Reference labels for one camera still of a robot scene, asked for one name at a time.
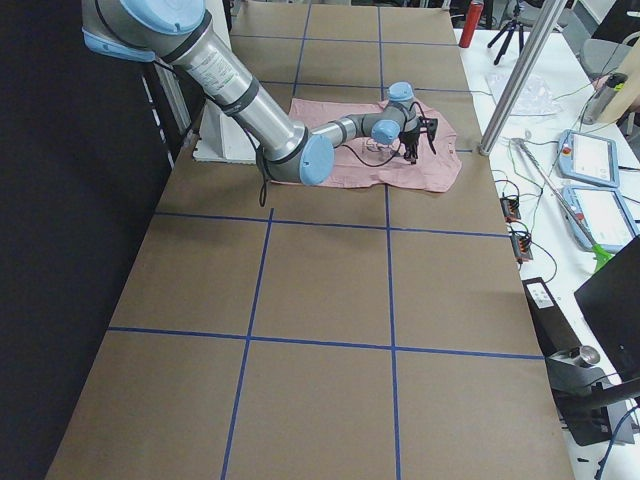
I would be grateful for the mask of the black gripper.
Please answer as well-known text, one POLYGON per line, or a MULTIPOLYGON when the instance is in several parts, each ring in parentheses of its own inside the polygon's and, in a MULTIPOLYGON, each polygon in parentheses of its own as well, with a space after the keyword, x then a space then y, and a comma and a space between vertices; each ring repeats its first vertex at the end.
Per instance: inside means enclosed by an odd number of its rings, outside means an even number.
POLYGON ((418 159, 417 148, 420 139, 420 128, 416 127, 409 131, 403 131, 399 134, 399 140, 404 146, 405 152, 403 158, 411 164, 416 164, 418 159))

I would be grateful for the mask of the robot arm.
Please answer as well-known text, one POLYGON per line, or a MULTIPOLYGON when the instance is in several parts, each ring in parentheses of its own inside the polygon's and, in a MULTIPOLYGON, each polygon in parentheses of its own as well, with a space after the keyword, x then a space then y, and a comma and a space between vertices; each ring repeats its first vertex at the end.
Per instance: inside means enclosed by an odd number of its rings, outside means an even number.
POLYGON ((330 175, 337 147, 361 137, 398 142, 415 162, 423 128, 412 87, 389 89, 379 113, 351 114, 314 130, 290 119, 214 30, 202 1, 84 1, 85 45, 123 60, 158 59, 192 77, 221 111, 257 139, 264 178, 318 185, 330 175))

